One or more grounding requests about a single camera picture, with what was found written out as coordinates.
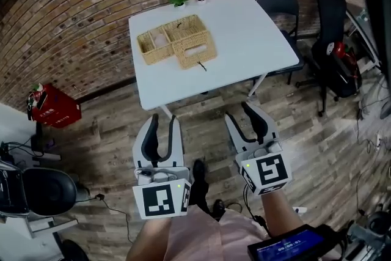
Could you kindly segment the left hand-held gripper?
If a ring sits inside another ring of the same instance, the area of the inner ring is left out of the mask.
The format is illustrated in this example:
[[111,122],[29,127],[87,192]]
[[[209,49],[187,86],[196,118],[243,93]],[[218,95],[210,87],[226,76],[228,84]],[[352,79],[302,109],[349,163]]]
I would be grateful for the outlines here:
[[139,130],[133,144],[134,166],[138,167],[134,171],[137,185],[133,193],[142,219],[173,218],[188,213],[190,170],[180,167],[183,166],[180,123],[172,116],[167,155],[159,160],[158,119],[158,115],[153,114]]

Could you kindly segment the black wrist-mounted screen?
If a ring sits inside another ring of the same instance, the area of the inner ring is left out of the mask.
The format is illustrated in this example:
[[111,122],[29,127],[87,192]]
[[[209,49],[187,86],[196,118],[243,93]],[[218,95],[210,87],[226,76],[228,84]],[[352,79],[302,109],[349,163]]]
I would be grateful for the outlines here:
[[247,247],[251,261],[319,261],[338,244],[338,233],[322,224],[304,224]]

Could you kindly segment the white metal rack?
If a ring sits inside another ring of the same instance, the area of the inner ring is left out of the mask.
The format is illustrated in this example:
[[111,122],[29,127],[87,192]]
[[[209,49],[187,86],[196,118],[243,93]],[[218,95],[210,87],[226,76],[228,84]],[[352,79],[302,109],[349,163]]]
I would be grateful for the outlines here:
[[352,37],[356,46],[357,64],[363,74],[373,68],[380,69],[379,53],[372,33],[369,14],[365,7],[347,3],[345,34]]

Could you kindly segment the person's black trousers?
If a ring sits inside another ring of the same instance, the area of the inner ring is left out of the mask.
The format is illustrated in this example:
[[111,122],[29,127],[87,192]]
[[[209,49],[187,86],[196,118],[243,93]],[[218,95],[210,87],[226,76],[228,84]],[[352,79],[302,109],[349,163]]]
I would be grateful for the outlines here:
[[206,167],[201,159],[195,160],[192,167],[193,183],[189,195],[189,205],[196,205],[206,214],[219,221],[225,213],[225,204],[221,199],[216,199],[213,209],[210,210],[206,202],[209,184],[206,182]]

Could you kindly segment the grey wheeled machine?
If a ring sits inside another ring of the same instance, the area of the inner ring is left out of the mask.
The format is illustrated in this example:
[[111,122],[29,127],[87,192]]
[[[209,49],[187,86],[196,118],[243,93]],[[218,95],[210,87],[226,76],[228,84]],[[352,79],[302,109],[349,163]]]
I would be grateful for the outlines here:
[[365,226],[354,223],[347,235],[342,261],[391,261],[391,211],[371,214]]

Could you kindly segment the person's pink shirt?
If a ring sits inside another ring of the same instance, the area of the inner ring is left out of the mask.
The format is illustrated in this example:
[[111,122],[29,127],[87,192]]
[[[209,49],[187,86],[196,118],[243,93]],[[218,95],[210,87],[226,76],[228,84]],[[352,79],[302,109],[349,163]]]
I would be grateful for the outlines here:
[[267,240],[250,218],[227,209],[217,221],[198,206],[172,218],[164,261],[251,261],[247,247]]

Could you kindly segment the red shiny bag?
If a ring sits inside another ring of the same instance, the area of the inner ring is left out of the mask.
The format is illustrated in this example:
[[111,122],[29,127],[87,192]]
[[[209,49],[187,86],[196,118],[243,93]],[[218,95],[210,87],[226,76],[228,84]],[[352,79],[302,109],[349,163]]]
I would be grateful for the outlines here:
[[357,70],[357,61],[352,47],[343,42],[334,42],[334,54],[350,71]]

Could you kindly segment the woven wicker organizer basket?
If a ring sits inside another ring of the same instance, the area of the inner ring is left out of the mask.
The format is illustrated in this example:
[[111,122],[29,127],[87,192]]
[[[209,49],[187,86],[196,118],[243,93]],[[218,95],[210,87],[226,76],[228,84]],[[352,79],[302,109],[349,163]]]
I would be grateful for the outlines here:
[[[163,33],[168,44],[156,48],[152,35]],[[141,55],[147,65],[176,57],[181,69],[203,65],[217,57],[213,38],[197,15],[189,15],[158,26],[137,36]]]

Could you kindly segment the black rounded chair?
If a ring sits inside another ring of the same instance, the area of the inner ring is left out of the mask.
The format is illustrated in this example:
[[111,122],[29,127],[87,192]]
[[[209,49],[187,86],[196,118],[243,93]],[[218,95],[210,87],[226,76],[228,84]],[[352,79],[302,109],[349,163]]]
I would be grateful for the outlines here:
[[77,176],[57,169],[28,168],[22,179],[27,207],[39,216],[61,215],[75,203],[90,199],[90,191]]

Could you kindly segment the red box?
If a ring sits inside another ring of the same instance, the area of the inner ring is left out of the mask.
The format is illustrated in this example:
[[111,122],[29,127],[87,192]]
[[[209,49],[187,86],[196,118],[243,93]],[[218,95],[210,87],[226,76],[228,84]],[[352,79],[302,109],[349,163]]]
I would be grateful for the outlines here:
[[64,128],[80,120],[82,114],[76,100],[52,84],[39,84],[28,96],[27,117],[40,124]]

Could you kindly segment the person's right forearm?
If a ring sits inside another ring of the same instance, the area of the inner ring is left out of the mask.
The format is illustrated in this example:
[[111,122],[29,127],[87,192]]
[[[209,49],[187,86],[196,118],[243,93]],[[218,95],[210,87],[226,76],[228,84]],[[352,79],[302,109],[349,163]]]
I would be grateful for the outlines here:
[[280,189],[261,196],[269,236],[276,237],[304,225]]

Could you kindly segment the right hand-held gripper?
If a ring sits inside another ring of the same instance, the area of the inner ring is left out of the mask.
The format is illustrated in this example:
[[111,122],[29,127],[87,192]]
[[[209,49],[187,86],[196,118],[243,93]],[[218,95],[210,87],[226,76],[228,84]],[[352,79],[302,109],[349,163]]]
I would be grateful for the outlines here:
[[237,152],[235,161],[239,174],[254,195],[277,191],[292,179],[290,162],[277,141],[258,148],[258,144],[278,138],[275,121],[258,106],[247,102],[242,102],[241,106],[250,118],[254,131],[251,137],[244,134],[230,113],[225,113],[225,124]]

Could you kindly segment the person's left forearm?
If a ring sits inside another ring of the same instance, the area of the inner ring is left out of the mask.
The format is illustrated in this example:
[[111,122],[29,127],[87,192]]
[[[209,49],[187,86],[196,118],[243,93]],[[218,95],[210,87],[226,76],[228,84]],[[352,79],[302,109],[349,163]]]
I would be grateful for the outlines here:
[[170,226],[170,218],[146,220],[128,251],[126,261],[163,261]]

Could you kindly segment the black folding chair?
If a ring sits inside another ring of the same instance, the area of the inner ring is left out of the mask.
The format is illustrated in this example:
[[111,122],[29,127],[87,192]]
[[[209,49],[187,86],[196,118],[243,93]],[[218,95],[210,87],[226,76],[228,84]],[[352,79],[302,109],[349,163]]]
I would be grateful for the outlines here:
[[272,17],[273,15],[288,15],[294,17],[294,27],[290,32],[281,30],[281,33],[295,52],[299,62],[291,67],[268,73],[268,76],[288,74],[287,84],[291,84],[292,74],[304,68],[304,58],[297,47],[299,26],[299,2],[298,0],[256,0],[263,10]]

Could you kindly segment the black office chair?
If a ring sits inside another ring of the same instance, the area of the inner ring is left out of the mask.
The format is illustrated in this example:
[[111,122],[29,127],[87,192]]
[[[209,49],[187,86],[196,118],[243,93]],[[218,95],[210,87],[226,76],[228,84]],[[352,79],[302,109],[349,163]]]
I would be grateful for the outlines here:
[[321,117],[326,112],[327,91],[331,90],[334,100],[353,96],[359,92],[362,77],[357,65],[350,71],[334,54],[334,42],[343,42],[345,33],[346,0],[317,0],[320,18],[320,33],[311,48],[311,56],[304,60],[309,66],[312,79],[296,83],[296,87],[317,83],[321,89]]

